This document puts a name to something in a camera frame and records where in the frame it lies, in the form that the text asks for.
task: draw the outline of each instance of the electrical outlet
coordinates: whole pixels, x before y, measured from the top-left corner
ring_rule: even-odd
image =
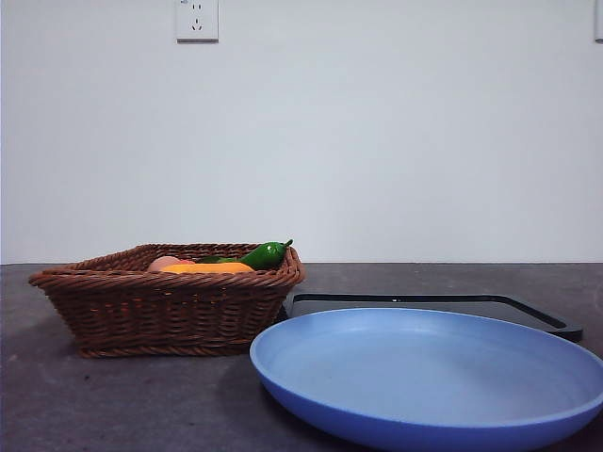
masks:
[[[175,0],[178,42],[218,40],[218,0]]]

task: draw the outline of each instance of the toy vegetable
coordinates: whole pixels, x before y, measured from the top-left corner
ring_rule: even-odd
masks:
[[[267,242],[238,259],[235,257],[207,256],[198,262],[203,264],[240,262],[246,266],[250,266],[254,270],[268,270],[278,267],[283,262],[286,249],[292,243],[293,240],[289,240],[286,243]]]

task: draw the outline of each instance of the wicker basket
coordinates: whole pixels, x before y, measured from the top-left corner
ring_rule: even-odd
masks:
[[[53,302],[85,357],[243,353],[304,278],[287,248],[275,270],[236,274],[144,271],[157,257],[240,257],[256,244],[141,245],[29,278]]]

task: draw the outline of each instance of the black tray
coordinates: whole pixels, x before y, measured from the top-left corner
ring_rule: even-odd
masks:
[[[288,317],[349,308],[414,308],[480,315],[518,323],[577,342],[582,327],[517,298],[501,295],[341,295],[290,294]]]

